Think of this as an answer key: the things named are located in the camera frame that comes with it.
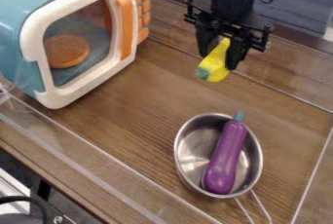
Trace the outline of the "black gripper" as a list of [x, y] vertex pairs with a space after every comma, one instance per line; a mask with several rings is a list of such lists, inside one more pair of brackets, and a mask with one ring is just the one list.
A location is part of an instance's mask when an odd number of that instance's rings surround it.
[[[271, 4], [273, 0], [260, 0]], [[256, 0], [210, 0], [198, 5], [185, 0], [185, 20], [196, 25], [200, 55], [206, 57], [218, 44], [218, 37], [232, 38], [225, 66], [236, 70], [250, 49], [265, 51], [272, 25], [254, 13]]]

